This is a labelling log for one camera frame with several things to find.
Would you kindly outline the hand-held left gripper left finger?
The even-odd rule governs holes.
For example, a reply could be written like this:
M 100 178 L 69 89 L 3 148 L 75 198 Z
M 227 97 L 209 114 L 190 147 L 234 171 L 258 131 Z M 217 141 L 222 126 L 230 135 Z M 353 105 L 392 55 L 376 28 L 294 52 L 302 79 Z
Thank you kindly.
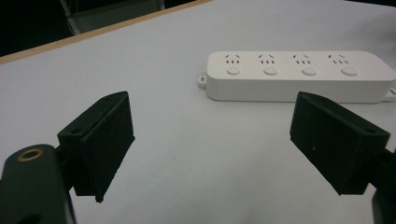
M 134 141 L 129 94 L 109 94 L 58 133 L 57 148 L 66 186 L 78 196 L 105 194 Z

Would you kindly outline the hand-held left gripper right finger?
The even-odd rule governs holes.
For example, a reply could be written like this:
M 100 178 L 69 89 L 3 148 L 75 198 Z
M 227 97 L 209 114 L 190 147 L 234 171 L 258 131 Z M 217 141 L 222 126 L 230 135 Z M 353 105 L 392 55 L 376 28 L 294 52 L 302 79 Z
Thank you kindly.
M 336 102 L 299 92 L 290 140 L 338 194 L 361 195 L 368 185 L 390 195 L 390 134 Z

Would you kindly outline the white power strip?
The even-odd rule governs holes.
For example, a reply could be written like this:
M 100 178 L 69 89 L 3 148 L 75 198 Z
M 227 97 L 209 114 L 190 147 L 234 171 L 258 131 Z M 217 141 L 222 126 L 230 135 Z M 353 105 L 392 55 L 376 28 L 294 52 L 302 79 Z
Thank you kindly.
M 376 104 L 396 101 L 396 70 L 366 51 L 217 51 L 198 86 L 219 101 L 293 102 L 305 91 Z

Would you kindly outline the grey metal chair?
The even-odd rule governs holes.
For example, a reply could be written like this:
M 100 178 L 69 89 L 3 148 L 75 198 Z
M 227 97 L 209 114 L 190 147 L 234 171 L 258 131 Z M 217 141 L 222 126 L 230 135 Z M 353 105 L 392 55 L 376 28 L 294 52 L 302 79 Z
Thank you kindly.
M 59 0 L 73 35 L 88 33 L 164 10 L 163 0 L 120 0 L 103 7 L 78 10 L 81 0 Z

